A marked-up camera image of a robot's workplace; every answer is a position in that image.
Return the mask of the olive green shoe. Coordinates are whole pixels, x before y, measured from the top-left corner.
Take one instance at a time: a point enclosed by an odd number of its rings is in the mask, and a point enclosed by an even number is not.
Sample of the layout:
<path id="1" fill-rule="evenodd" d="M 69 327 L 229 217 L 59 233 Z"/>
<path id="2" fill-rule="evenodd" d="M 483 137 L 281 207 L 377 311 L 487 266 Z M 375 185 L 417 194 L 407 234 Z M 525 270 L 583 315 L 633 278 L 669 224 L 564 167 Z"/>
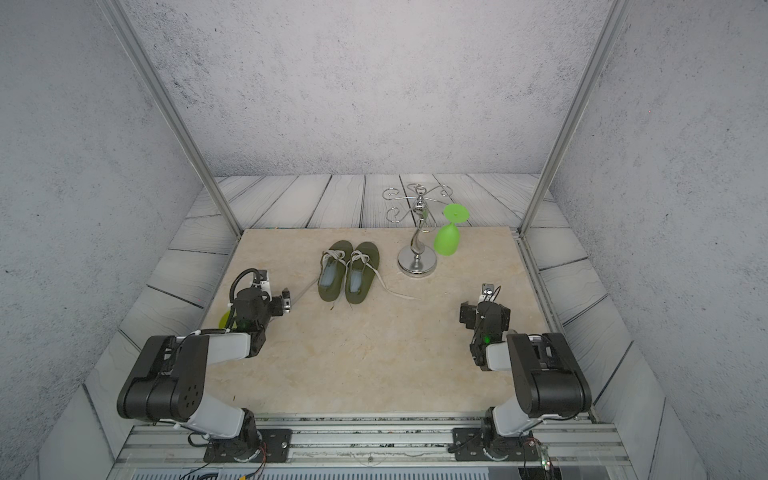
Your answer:
<path id="1" fill-rule="evenodd" d="M 353 246 L 348 240 L 337 241 L 323 251 L 317 280 L 318 294 L 323 301 L 338 300 L 347 276 L 352 252 Z"/>
<path id="2" fill-rule="evenodd" d="M 350 304 L 363 303 L 375 280 L 389 295 L 404 300 L 414 300 L 412 296 L 390 289 L 379 271 L 379 266 L 380 252 L 373 242 L 362 242 L 352 251 L 350 260 L 347 262 L 345 283 L 345 297 Z"/>

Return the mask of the grey insole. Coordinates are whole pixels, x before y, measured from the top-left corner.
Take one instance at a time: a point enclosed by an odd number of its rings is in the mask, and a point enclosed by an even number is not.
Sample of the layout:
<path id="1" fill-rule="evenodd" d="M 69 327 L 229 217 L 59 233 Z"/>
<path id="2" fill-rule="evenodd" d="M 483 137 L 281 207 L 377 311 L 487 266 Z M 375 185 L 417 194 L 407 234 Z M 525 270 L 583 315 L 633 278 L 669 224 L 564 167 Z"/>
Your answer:
<path id="1" fill-rule="evenodd" d="M 324 289 L 334 288 L 337 283 L 344 279 L 344 270 L 344 262 L 330 258 L 322 268 L 318 286 Z"/>
<path id="2" fill-rule="evenodd" d="M 365 265 L 354 265 L 350 267 L 347 287 L 351 294 L 362 295 L 369 288 L 369 280 Z"/>

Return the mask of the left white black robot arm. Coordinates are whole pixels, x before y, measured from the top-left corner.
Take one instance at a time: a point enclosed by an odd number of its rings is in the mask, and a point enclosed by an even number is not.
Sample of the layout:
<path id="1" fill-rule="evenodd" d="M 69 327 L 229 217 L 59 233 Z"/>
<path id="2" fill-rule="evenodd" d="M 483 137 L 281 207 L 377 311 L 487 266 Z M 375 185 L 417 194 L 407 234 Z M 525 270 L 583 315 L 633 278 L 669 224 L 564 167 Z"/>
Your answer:
<path id="1" fill-rule="evenodd" d="M 264 440 L 253 413 L 207 394 L 206 372 L 210 365 L 256 356 L 272 318 L 290 308 L 289 290 L 272 297 L 259 287 L 249 287 L 232 300 L 237 331 L 203 329 L 183 337 L 150 337 L 118 394 L 118 415 L 172 422 L 206 437 L 213 446 L 238 449 L 242 456 L 262 450 Z"/>

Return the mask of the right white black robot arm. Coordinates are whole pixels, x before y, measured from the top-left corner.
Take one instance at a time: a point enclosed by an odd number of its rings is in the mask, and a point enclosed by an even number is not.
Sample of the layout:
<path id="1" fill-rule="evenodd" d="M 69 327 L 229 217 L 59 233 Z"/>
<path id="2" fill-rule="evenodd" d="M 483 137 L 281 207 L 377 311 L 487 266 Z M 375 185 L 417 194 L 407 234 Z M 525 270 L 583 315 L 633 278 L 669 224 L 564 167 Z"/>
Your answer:
<path id="1" fill-rule="evenodd" d="M 592 393 L 561 333 L 509 328 L 511 310 L 490 299 L 460 306 L 459 322 L 473 332 L 469 351 L 483 371 L 510 372 L 515 396 L 489 408 L 478 443 L 493 458 L 545 421 L 567 421 L 590 410 Z"/>

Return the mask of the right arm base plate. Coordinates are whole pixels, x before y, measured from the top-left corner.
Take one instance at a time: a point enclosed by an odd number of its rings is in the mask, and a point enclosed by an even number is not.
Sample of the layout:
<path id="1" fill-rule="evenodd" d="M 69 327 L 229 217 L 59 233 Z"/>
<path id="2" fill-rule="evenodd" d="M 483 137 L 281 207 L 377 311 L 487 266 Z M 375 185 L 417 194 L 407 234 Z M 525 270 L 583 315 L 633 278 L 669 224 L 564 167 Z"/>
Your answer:
<path id="1" fill-rule="evenodd" d="M 540 454 L 532 437 L 501 437 L 480 428 L 454 428 L 447 452 L 458 462 L 535 462 Z"/>

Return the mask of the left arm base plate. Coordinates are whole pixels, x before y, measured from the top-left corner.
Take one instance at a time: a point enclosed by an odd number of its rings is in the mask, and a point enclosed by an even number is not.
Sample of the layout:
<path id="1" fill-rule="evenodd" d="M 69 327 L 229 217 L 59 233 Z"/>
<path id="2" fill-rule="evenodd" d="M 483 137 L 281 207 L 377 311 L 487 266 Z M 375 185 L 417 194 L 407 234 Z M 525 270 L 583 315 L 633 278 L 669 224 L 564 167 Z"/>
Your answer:
<path id="1" fill-rule="evenodd" d="M 288 428 L 246 430 L 232 439 L 212 439 L 206 463 L 286 463 L 293 431 Z"/>

